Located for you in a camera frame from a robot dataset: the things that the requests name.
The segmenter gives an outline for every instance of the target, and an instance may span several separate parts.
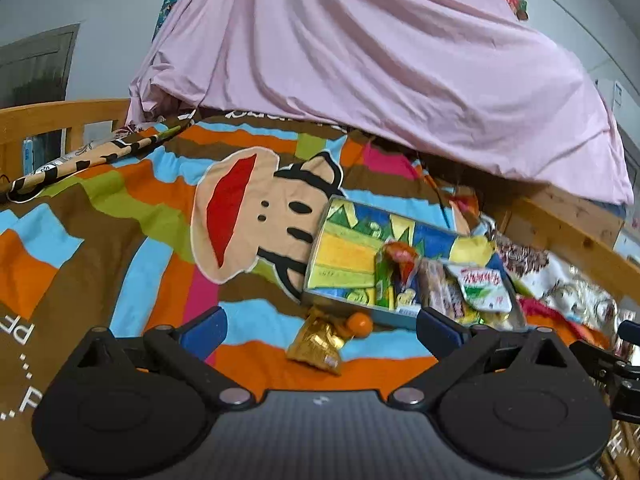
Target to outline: green snack package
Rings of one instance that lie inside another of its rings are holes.
[[[382,248],[376,253],[374,262],[376,305],[389,310],[395,309],[393,276],[394,263],[385,256],[384,248]]]

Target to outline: colorful striped blanket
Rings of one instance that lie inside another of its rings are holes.
[[[31,413],[94,325],[137,336],[219,304],[228,334],[207,362],[258,398],[267,388],[386,396],[430,366],[407,330],[347,343],[341,376],[286,359],[306,314],[298,298],[311,242],[334,194],[465,229],[400,148],[250,112],[156,124],[14,183],[0,204],[0,442],[19,452],[0,476],[44,472]]]

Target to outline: pink stripe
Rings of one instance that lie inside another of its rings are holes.
[[[203,276],[198,266],[194,266],[187,303],[184,305],[182,323],[188,323],[208,308],[218,304],[218,286]]]
[[[404,176],[409,180],[418,178],[415,168],[404,155],[380,153],[367,144],[364,148],[363,158],[365,165],[376,173]]]

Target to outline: orange ball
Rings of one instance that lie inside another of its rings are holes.
[[[367,314],[356,312],[347,319],[347,328],[354,336],[364,338],[373,331],[373,321]]]

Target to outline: pink sheet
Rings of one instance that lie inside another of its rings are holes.
[[[357,126],[491,173],[632,203],[577,58],[505,0],[179,0],[129,119],[189,106]]]

